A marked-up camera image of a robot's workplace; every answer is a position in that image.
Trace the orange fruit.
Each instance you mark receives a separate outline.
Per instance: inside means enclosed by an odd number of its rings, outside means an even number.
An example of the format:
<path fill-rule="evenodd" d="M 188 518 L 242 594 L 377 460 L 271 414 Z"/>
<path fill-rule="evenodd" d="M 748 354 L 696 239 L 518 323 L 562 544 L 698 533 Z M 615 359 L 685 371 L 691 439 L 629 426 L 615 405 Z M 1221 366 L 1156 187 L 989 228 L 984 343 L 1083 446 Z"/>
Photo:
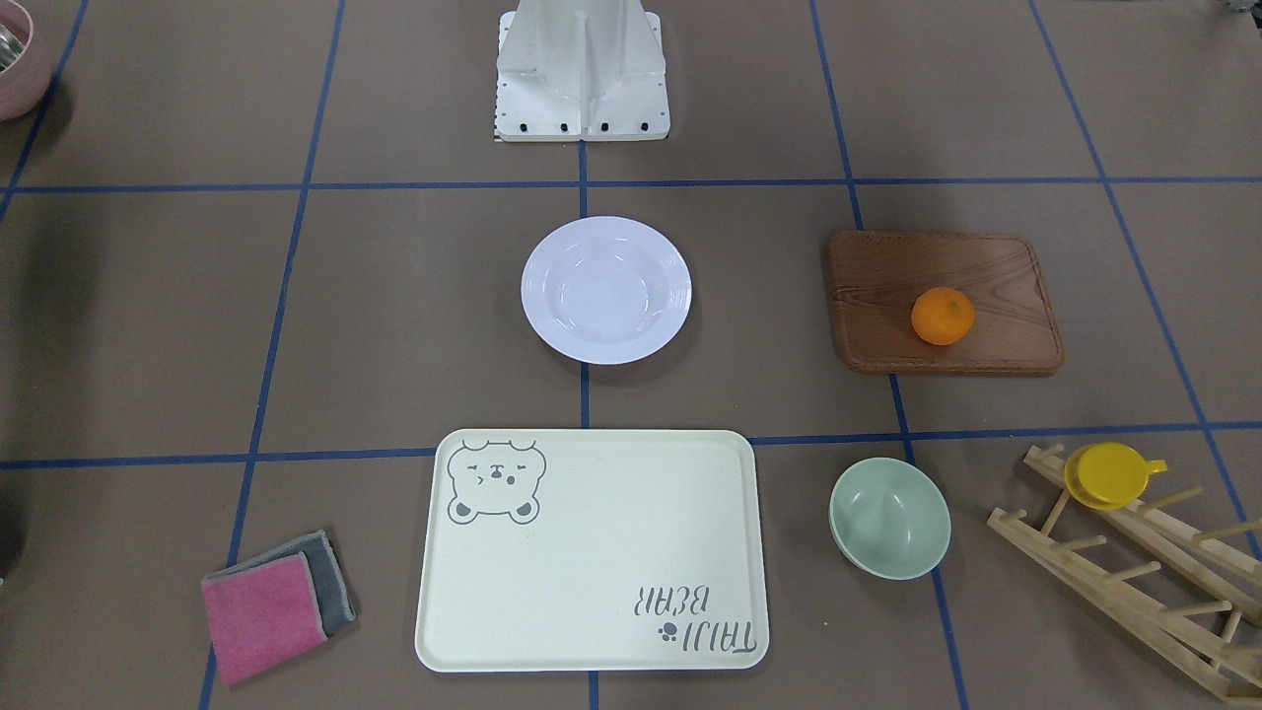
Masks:
<path fill-rule="evenodd" d="M 976 306 L 959 289 L 933 288 L 916 298 L 910 322 L 920 340 L 952 346 L 976 327 Z"/>

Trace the cream bear serving tray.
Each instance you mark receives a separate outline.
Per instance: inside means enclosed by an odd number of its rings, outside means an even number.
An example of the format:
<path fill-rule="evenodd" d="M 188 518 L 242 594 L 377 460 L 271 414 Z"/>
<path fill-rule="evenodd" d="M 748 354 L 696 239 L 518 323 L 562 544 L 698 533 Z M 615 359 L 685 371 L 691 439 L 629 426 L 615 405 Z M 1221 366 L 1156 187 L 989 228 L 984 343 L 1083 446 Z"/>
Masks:
<path fill-rule="evenodd" d="M 429 670 L 745 670 L 769 647 L 756 462 L 738 433 L 440 441 L 414 632 Z"/>

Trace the white ceramic plate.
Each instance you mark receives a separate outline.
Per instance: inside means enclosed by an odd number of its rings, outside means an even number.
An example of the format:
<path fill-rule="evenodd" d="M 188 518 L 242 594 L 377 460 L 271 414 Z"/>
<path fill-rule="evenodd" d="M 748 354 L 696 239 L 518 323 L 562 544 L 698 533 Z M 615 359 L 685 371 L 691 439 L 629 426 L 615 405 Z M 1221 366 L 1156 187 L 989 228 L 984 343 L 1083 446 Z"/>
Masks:
<path fill-rule="evenodd" d="M 663 351 L 685 324 L 690 269 L 666 235 L 636 219 L 594 216 L 533 248 L 520 301 L 536 335 L 587 364 L 627 364 Z"/>

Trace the wooden cutting board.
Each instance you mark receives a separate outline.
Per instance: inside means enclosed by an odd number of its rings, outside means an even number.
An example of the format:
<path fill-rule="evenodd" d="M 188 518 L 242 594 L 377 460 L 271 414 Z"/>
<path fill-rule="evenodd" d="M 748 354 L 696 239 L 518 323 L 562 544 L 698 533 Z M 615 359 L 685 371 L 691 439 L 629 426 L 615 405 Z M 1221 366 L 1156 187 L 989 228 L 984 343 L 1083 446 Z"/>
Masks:
<path fill-rule="evenodd" d="M 1016 235 L 838 231 L 823 247 L 835 351 L 870 376 L 1047 377 L 1065 349 L 1039 259 Z M 914 303 L 955 288 L 976 309 L 959 342 L 912 328 Z"/>

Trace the green ceramic bowl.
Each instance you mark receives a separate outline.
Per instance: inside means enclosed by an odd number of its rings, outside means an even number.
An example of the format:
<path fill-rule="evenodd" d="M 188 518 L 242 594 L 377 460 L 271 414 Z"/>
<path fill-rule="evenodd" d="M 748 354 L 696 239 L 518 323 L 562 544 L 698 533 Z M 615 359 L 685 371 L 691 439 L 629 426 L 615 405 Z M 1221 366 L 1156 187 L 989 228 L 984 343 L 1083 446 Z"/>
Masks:
<path fill-rule="evenodd" d="M 840 554 L 886 580 L 933 573 L 952 544 L 952 515 L 941 489 L 915 464 L 893 458 L 868 458 L 842 470 L 827 520 Z"/>

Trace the grey cloth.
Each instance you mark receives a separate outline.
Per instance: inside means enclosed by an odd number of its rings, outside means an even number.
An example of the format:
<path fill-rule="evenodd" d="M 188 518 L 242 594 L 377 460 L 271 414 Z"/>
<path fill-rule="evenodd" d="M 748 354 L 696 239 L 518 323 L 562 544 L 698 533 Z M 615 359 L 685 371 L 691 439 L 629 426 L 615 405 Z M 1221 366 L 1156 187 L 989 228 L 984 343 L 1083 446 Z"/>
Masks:
<path fill-rule="evenodd" d="M 204 576 L 202 584 L 206 586 L 211 583 L 220 583 L 261 567 L 266 562 L 294 556 L 294 554 L 302 554 L 310 567 L 316 609 L 319 610 L 321 615 L 321 632 L 326 638 L 337 636 L 353 623 L 356 610 L 341 570 L 341 562 L 334 556 L 334 549 L 326 530 L 299 535 L 289 542 L 275 545 L 269 551 L 235 562 L 233 566 Z"/>

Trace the pink cloth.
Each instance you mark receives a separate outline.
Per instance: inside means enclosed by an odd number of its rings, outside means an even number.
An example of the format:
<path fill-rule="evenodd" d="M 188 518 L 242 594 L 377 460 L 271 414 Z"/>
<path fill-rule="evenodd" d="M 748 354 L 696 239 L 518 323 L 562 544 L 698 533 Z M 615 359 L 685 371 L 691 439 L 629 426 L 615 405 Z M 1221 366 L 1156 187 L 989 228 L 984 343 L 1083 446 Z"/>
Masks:
<path fill-rule="evenodd" d="M 207 578 L 201 590 L 218 675 L 230 686 L 328 641 L 305 554 Z"/>

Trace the yellow mug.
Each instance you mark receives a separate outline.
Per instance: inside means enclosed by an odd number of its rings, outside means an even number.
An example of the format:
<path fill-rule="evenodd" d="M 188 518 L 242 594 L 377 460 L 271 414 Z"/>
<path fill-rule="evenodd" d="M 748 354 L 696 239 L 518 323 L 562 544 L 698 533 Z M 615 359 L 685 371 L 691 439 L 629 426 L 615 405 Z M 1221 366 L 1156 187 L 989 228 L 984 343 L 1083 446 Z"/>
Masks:
<path fill-rule="evenodd" d="M 1078 503 L 1118 511 L 1148 491 L 1151 477 L 1167 470 L 1167 462 L 1148 460 L 1122 441 L 1095 441 L 1071 453 L 1063 477 Z"/>

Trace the wooden dish rack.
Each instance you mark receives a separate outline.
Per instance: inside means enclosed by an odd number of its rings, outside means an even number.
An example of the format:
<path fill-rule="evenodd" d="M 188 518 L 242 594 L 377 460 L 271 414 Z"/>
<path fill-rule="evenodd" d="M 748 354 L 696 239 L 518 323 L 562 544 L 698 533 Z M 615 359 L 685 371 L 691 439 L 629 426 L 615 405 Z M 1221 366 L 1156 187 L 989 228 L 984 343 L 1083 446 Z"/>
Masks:
<path fill-rule="evenodd" d="M 1053 531 L 1073 499 L 1061 446 L 1029 448 L 1023 467 L 1058 486 L 1060 496 L 1044 522 L 1029 525 L 1025 511 L 994 508 L 988 527 L 1012 544 L 1082 599 L 1164 657 L 1225 705 L 1259 707 L 1259 637 L 1241 639 L 1241 626 L 1259 629 L 1259 557 L 1227 544 L 1227 536 L 1258 533 L 1253 520 L 1217 530 L 1199 530 L 1166 512 L 1170 504 L 1201 494 L 1199 486 L 1169 496 L 1092 509 L 1122 533 L 1148 561 L 1106 570 L 1083 556 L 1108 542 L 1097 533 L 1055 538 Z M 1140 578 L 1172 574 L 1196 588 L 1203 602 L 1165 603 L 1135 585 Z"/>

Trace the pink bowl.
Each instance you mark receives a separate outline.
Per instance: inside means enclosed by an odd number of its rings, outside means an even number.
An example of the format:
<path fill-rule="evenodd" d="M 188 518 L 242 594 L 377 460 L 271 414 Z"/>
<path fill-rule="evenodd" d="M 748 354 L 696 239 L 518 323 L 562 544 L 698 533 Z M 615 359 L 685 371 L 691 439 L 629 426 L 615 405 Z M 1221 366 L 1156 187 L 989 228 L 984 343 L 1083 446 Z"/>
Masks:
<path fill-rule="evenodd" d="M 15 37 L 20 53 L 1 72 L 1 121 L 32 112 L 44 100 L 50 86 L 50 54 L 45 32 L 28 9 L 15 1 L 1 1 L 5 32 Z"/>

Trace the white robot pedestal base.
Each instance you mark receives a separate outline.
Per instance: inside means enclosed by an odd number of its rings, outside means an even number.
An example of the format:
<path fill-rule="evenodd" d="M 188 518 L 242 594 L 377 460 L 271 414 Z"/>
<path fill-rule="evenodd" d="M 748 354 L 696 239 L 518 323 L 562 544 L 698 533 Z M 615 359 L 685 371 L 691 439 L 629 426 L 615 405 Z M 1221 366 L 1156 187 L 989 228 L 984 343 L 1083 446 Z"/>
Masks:
<path fill-rule="evenodd" d="M 640 1 L 522 1 L 497 40 L 500 141 L 668 139 L 663 20 Z"/>

